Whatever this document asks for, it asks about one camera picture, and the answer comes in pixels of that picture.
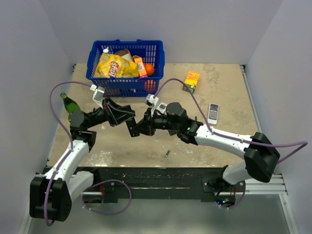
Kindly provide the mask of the black remote battery cover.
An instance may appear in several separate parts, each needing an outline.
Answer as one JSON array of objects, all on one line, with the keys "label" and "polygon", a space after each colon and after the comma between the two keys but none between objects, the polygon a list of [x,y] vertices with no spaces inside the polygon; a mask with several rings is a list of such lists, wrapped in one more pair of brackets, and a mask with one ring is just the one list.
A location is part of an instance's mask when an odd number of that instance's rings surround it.
[{"label": "black remote battery cover", "polygon": [[176,130],[168,130],[169,132],[169,135],[170,136],[173,136],[173,135],[176,135],[177,134],[177,131]]}]

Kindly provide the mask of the white remote control green screen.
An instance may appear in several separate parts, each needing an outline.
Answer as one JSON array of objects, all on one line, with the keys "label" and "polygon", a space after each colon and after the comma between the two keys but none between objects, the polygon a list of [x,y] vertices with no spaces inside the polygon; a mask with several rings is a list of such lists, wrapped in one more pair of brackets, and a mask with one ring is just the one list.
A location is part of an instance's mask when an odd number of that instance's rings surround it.
[{"label": "white remote control green screen", "polygon": [[160,112],[161,114],[165,114],[165,112],[166,112],[166,107],[167,107],[167,104],[164,103],[164,102],[161,102],[161,103],[157,106],[156,110],[157,110],[158,112]]}]

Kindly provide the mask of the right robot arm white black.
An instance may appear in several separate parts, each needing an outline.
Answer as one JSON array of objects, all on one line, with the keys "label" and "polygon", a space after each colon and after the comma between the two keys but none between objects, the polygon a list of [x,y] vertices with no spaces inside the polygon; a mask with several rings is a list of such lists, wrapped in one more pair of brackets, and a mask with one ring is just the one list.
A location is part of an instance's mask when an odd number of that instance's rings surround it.
[{"label": "right robot arm white black", "polygon": [[242,162],[225,166],[219,178],[211,182],[224,192],[250,178],[268,183],[280,158],[279,152],[264,134],[242,135],[241,139],[234,140],[231,133],[209,130],[206,124],[189,118],[178,102],[168,104],[164,114],[153,114],[148,108],[143,119],[131,128],[134,134],[147,136],[154,135],[157,129],[176,134],[185,143],[214,147],[241,157]]}]

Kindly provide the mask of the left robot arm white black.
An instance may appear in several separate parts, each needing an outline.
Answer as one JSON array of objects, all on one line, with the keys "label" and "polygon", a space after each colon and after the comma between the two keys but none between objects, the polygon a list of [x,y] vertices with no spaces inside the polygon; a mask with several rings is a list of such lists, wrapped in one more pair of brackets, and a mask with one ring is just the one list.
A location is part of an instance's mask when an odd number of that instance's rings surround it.
[{"label": "left robot arm white black", "polygon": [[107,97],[99,108],[89,113],[74,110],[68,115],[70,142],[57,163],[45,174],[36,175],[30,183],[29,215],[44,219],[47,226],[55,221],[65,221],[73,201],[85,189],[96,191],[101,179],[90,172],[74,174],[96,141],[91,127],[108,122],[112,127],[135,117],[130,105],[120,106]]}]

